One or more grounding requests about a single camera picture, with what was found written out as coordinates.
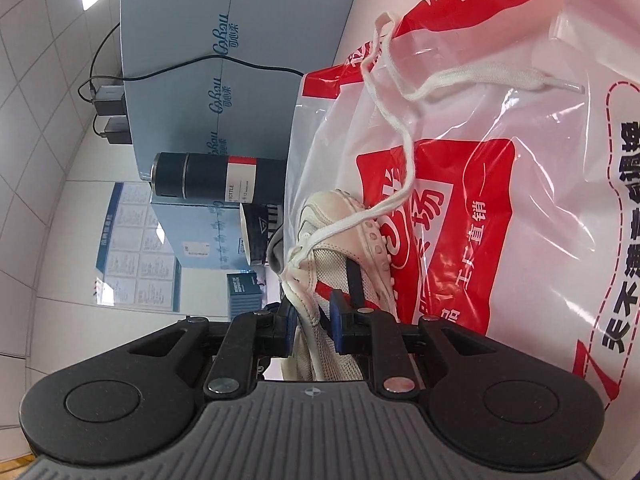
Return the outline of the white sneaker with stripes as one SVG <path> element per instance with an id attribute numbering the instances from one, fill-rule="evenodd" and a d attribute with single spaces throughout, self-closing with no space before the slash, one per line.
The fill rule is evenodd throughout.
<path id="1" fill-rule="evenodd" d="M 294 382 L 348 382 L 362 371 L 352 356 L 341 356 L 329 331 L 330 295 L 334 290 L 356 308 L 396 312 L 397 292 L 378 222 L 368 219 L 311 249 L 299 264 L 289 262 L 281 273 L 286 300 L 298 314 L 291 356 L 281 365 L 283 378 Z"/>

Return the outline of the white shoelace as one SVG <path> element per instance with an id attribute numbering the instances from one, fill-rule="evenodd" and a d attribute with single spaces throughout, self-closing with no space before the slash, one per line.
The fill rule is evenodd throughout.
<path id="1" fill-rule="evenodd" d="M 428 76 L 420 87 L 411 90 L 392 58 L 392 39 L 396 29 L 398 29 L 398 18 L 393 14 L 384 12 L 375 19 L 370 51 L 360 63 L 360 74 L 364 88 L 369 93 L 376 109 L 401 138 L 406 162 L 404 183 L 398 191 L 374 207 L 351 214 L 343 220 L 337 220 L 312 234 L 305 234 L 290 253 L 290 263 L 296 268 L 302 265 L 303 260 L 310 255 L 314 248 L 330 237 L 342 234 L 367 220 L 387 214 L 405 203 L 410 195 L 414 180 L 416 180 L 412 135 L 408 127 L 392 113 L 382 99 L 381 90 L 372 75 L 376 62 L 384 62 L 397 91 L 404 100 L 411 103 L 424 100 L 436 92 L 460 86 L 460 84 L 496 84 L 497 86 L 526 91 L 540 91 L 547 87 L 576 93 L 585 91 L 581 84 L 552 77 L 533 67 L 516 68 L 512 65 L 494 62 L 465 64 L 448 68 L 448 70 L 440 70 Z"/>

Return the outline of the small dark blue box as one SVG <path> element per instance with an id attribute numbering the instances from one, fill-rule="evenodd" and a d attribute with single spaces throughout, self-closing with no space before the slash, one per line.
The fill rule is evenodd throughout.
<path id="1" fill-rule="evenodd" d="M 258 311 L 262 308 L 262 286 L 255 272 L 230 273 L 227 275 L 229 316 Z"/>

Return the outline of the grey cloth pouch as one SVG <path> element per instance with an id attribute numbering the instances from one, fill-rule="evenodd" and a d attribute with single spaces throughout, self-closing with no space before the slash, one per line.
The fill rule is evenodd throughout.
<path id="1" fill-rule="evenodd" d="M 286 266 L 283 226 L 280 226 L 268 242 L 266 259 L 271 271 L 280 275 Z"/>

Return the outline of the black white ceramic mug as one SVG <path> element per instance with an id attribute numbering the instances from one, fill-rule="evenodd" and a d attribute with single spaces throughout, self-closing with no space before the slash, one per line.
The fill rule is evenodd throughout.
<path id="1" fill-rule="evenodd" d="M 250 266 L 259 266 L 267 260 L 268 244 L 282 226 L 281 205 L 240 205 L 240 226 L 245 257 Z"/>

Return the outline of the dark blue thermos bottle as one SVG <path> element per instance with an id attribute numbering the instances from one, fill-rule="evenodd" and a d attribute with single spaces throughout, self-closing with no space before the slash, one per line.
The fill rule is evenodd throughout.
<path id="1" fill-rule="evenodd" d="M 200 153 L 158 153 L 151 186 L 160 197 L 282 205 L 286 161 Z"/>

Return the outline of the red white plastic bag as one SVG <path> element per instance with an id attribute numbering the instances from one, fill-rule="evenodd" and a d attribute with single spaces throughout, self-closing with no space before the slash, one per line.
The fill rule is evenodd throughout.
<path id="1" fill-rule="evenodd" d="M 285 248 L 401 188 L 400 136 L 360 63 L 306 75 L 294 112 Z M 639 382 L 639 0 L 421 0 L 392 58 L 411 90 L 494 62 L 585 91 L 460 84 L 418 102 L 372 70 L 409 129 L 405 203 L 374 218 L 400 322 L 444 318 L 585 378 L 606 403 Z"/>

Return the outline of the black power strip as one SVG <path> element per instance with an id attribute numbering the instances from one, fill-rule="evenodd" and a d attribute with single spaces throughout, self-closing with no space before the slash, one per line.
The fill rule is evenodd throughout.
<path id="1" fill-rule="evenodd" d="M 106 120 L 103 129 L 94 128 L 94 132 L 109 144 L 131 145 L 124 87 L 120 84 L 104 84 L 96 92 L 93 106 L 96 118 Z"/>

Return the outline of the light blue cardboard box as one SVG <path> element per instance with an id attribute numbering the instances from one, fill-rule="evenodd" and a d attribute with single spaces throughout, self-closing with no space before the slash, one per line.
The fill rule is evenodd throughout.
<path id="1" fill-rule="evenodd" d="M 284 159 L 300 80 L 330 66 L 354 0 L 120 0 L 132 145 Z"/>

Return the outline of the wall notice poster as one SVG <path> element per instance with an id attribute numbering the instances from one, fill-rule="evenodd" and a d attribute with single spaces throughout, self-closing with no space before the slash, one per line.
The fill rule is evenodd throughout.
<path id="1" fill-rule="evenodd" d="M 177 312 L 181 266 L 145 183 L 116 182 L 103 221 L 94 302 L 102 307 Z"/>

